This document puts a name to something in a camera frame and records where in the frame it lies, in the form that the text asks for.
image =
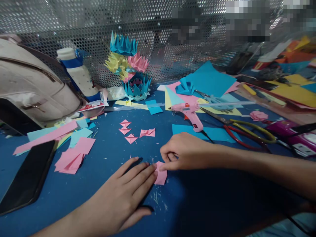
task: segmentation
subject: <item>blue scissors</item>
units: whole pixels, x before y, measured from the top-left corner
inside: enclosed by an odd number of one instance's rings
[[[229,101],[225,100],[225,99],[221,99],[219,97],[215,97],[215,96],[212,96],[212,95],[208,95],[208,94],[205,94],[201,91],[198,91],[198,90],[195,90],[197,93],[199,93],[201,96],[204,97],[204,99],[209,102],[209,103],[227,103]],[[222,106],[214,106],[212,107],[213,109],[215,110],[218,110],[218,111],[222,111],[222,112],[225,112],[225,113],[229,113],[229,112],[232,112],[232,110],[235,108],[235,106],[233,105],[222,105]]]

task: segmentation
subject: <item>scissors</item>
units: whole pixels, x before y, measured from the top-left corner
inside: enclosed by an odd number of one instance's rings
[[[215,97],[215,96],[212,96],[212,95],[208,95],[208,94],[205,94],[201,91],[198,91],[198,90],[195,90],[197,93],[199,93],[200,95],[202,95],[204,97],[204,99],[209,102],[209,103],[227,103],[228,101],[225,100],[225,99],[221,99],[219,97]],[[233,105],[223,105],[223,106],[214,106],[212,107],[213,109],[215,110],[218,110],[218,111],[224,111],[225,113],[229,113],[232,112],[232,110],[235,108],[235,106]]]
[[[271,153],[268,146],[267,146],[267,143],[268,144],[276,143],[276,138],[275,138],[275,136],[273,136],[270,132],[268,132],[264,128],[257,126],[253,123],[249,123],[249,122],[239,121],[239,120],[235,120],[235,119],[227,120],[227,119],[224,119],[224,118],[218,116],[217,114],[212,113],[204,108],[200,108],[200,109],[203,110],[208,115],[212,116],[213,118],[217,119],[218,121],[222,122],[224,124],[224,129],[226,130],[226,132],[232,137],[232,139],[234,139],[240,145],[242,145],[248,149],[255,150],[255,151],[259,151],[259,150],[264,149],[265,151]],[[253,133],[252,131],[250,131],[249,129],[245,128],[244,126],[242,126],[240,124],[245,124],[245,125],[248,125],[252,128],[255,128],[259,132],[265,134],[269,139],[265,139],[263,137],[258,136],[257,134]],[[254,147],[254,146],[251,146],[251,145],[248,145],[248,144],[242,142],[232,133],[232,131],[239,133],[245,137],[248,137],[249,139],[251,139],[251,140],[255,141],[256,143],[258,143],[259,145],[261,145],[262,148],[257,148],[257,147]]]

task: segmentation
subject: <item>yellow handle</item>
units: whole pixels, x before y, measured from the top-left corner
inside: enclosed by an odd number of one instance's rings
[[[234,120],[234,119],[231,119],[231,121],[233,121],[234,123],[232,125],[238,127],[239,129],[243,130],[244,132],[256,137],[257,139],[263,141],[264,143],[268,143],[268,144],[272,144],[272,143],[276,143],[276,138],[275,136],[273,136],[271,133],[269,133],[267,130],[265,130],[264,128],[260,127],[260,126],[257,126],[253,123],[249,123],[249,122],[244,122],[244,121],[239,121],[239,120]],[[239,125],[239,123],[241,124],[245,124],[245,125],[248,125],[249,127],[253,127],[255,129],[257,129],[259,132],[267,135],[267,137],[269,138],[269,140],[265,139],[265,138],[262,138],[260,136],[258,136],[257,134],[253,133],[252,131],[250,131],[249,129]]]

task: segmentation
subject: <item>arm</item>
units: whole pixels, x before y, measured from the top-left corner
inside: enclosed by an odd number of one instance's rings
[[[174,135],[160,152],[165,161],[161,170],[237,169],[316,201],[316,163],[312,161],[211,144],[188,133]]]
[[[141,163],[125,174],[137,159],[129,159],[88,201],[33,236],[109,236],[151,215],[138,205],[157,178],[157,165]]]

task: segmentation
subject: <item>blue origami unit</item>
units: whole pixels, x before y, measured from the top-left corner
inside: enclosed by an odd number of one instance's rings
[[[117,34],[111,35],[110,50],[114,53],[125,55],[125,56],[134,56],[137,53],[138,42],[136,40],[129,41],[128,37],[119,36]]]
[[[140,101],[147,98],[149,85],[152,78],[148,79],[147,75],[136,72],[128,83],[122,82],[124,90],[129,100]]]
[[[195,87],[192,82],[184,78],[180,79],[181,84],[175,88],[177,94],[193,95]]]

